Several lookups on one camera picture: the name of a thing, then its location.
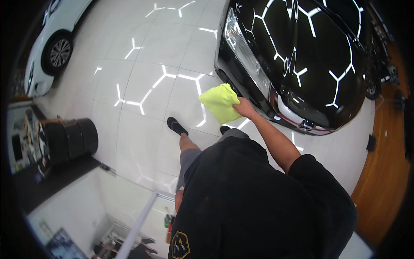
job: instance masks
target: white tile floor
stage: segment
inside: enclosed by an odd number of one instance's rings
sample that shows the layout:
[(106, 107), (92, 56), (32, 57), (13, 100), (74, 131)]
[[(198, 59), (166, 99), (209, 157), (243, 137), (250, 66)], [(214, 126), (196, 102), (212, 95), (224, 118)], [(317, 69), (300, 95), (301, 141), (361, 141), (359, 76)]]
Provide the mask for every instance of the white tile floor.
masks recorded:
[[(198, 92), (221, 83), (214, 52), (223, 5), (219, 0), (97, 1), (74, 39), (71, 61), (55, 80), (56, 88), (35, 102), (47, 117), (91, 118), (99, 134), (96, 159), (134, 183), (174, 192), (179, 136), (166, 119), (176, 117), (202, 149), (220, 136), (212, 114), (206, 111), (204, 117)], [(275, 126), (351, 194), (367, 156), (373, 105), (365, 100), (351, 123), (327, 136)], [(265, 147), (251, 121), (228, 124)]]

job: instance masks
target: black car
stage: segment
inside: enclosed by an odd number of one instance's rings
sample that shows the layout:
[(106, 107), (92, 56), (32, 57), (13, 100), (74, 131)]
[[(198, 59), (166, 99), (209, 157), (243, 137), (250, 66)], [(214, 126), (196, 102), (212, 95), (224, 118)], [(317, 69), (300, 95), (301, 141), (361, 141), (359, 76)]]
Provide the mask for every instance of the black car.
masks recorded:
[(329, 134), (364, 102), (371, 30), (360, 0), (228, 0), (215, 70), (270, 121)]

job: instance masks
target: hand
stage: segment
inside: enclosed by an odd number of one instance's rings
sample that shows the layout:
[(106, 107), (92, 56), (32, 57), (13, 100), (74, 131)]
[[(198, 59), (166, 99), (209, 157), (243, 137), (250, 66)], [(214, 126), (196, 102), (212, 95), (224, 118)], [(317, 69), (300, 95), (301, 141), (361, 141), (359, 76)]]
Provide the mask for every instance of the hand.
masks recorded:
[(233, 108), (243, 117), (246, 117), (250, 120), (253, 119), (258, 113), (253, 108), (252, 104), (243, 97), (237, 97), (240, 101), (240, 104), (233, 104)]
[(184, 191), (181, 190), (181, 191), (178, 191), (177, 194), (176, 194), (176, 196), (175, 196), (175, 201), (176, 201), (175, 208), (176, 208), (176, 212), (178, 212), (178, 209), (180, 208), (181, 201), (183, 200), (183, 194), (184, 194)]

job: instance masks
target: gray shorts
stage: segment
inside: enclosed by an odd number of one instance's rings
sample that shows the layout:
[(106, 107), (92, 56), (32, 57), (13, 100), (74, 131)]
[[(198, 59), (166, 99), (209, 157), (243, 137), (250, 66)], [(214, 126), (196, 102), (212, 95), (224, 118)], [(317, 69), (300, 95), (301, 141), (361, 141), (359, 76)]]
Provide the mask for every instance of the gray shorts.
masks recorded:
[[(242, 132), (241, 130), (237, 128), (231, 128), (224, 133), (224, 135), (219, 139), (219, 141), (217, 141), (217, 143), (228, 137), (250, 139), (249, 135)], [(188, 171), (188, 169), (190, 168), (194, 160), (201, 153), (202, 151), (196, 148), (189, 148), (189, 149), (184, 150), (184, 152), (181, 153), (180, 155), (181, 169), (180, 169), (180, 176), (178, 177), (178, 184), (177, 184), (176, 192), (178, 192), (180, 188), (183, 189), (185, 187), (185, 183), (187, 182), (187, 179), (188, 179), (188, 175), (186, 175), (186, 172)]]

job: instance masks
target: white pole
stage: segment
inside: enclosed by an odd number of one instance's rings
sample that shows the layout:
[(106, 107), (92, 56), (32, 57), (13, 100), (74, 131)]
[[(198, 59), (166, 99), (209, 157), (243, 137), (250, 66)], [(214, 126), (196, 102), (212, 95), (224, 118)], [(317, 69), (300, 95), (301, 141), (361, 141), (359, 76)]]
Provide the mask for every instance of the white pole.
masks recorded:
[(127, 238), (125, 239), (124, 243), (122, 244), (121, 248), (119, 249), (115, 259), (126, 259), (131, 251), (131, 247), (134, 244), (135, 238), (138, 232), (141, 230), (142, 224), (144, 224), (145, 219), (150, 212), (152, 205), (155, 202), (158, 194), (156, 191), (152, 193), (152, 196), (149, 198), (149, 201), (145, 205), (144, 209), (142, 210), (141, 214), (139, 215), (137, 221), (135, 222), (134, 226), (132, 227), (130, 233), (128, 234)]

